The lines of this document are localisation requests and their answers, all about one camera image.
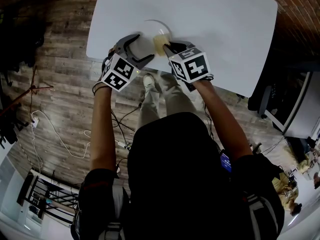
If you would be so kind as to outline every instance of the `white table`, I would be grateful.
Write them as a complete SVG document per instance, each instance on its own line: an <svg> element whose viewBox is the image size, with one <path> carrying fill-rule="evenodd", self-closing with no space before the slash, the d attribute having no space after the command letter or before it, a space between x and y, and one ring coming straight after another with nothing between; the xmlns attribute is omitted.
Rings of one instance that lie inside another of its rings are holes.
<svg viewBox="0 0 320 240"><path fill-rule="evenodd" d="M204 49L213 85L250 97L268 55L277 8L274 0L98 0L86 54L104 59L143 21L158 20L169 27L173 40ZM147 67L171 71L166 58Z"/></svg>

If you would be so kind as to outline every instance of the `power outlet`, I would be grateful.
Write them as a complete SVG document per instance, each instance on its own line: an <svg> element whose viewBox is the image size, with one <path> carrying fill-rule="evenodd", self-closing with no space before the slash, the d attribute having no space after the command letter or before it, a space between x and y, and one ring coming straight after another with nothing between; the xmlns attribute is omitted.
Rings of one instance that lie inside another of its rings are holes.
<svg viewBox="0 0 320 240"><path fill-rule="evenodd" d="M37 125L38 125L38 123L39 123L39 118L38 118L38 117L35 117L35 118L33 119L33 121L34 121L34 122L31 123L31 124L32 124L32 127L33 127L33 128L36 128Z"/></svg>

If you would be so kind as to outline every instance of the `shoe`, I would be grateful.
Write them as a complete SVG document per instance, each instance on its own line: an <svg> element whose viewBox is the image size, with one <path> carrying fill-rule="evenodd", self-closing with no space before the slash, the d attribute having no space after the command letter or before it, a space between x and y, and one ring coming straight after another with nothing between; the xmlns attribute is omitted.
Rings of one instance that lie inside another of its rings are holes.
<svg viewBox="0 0 320 240"><path fill-rule="evenodd" d="M152 75L150 74L146 74L144 77L143 77L143 85L144 85L144 88L148 89L150 87L155 87L155 79Z"/></svg>

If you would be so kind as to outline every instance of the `beige pants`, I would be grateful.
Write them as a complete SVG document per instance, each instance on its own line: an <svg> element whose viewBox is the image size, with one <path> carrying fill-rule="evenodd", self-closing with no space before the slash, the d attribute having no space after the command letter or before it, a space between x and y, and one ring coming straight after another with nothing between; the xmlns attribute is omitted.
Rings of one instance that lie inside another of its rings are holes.
<svg viewBox="0 0 320 240"><path fill-rule="evenodd" d="M159 71L156 81L158 82L164 96L167 116L180 112L197 113L195 106L192 104L188 96L183 93L181 86L171 73ZM160 119L158 108L159 92L152 86L146 89L136 130Z"/></svg>

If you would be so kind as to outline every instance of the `blue screen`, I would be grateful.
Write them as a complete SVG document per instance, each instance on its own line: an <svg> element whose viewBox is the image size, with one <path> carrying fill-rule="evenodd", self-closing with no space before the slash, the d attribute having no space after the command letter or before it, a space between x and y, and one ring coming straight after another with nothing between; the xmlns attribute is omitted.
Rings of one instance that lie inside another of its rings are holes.
<svg viewBox="0 0 320 240"><path fill-rule="evenodd" d="M229 173L231 173L231 163L229 157L227 157L224 153L220 156L221 165L225 168Z"/></svg>

